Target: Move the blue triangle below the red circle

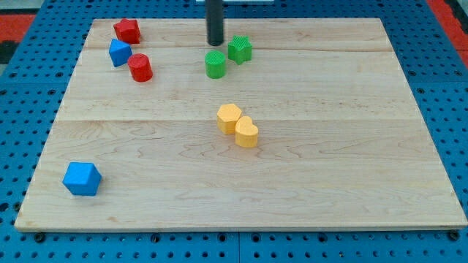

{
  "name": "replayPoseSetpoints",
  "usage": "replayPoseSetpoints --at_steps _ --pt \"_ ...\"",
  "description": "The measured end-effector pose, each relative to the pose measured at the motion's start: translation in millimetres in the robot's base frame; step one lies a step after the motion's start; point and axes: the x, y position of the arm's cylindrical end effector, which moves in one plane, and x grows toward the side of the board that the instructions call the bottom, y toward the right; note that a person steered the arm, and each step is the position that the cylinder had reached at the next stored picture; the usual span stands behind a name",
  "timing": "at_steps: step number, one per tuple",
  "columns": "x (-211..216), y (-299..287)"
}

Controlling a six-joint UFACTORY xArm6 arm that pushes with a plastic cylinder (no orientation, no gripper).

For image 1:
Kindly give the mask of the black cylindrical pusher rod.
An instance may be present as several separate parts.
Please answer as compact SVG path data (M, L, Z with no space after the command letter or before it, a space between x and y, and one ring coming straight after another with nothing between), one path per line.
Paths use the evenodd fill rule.
M224 42L224 13L222 0L205 1L207 42L220 46Z

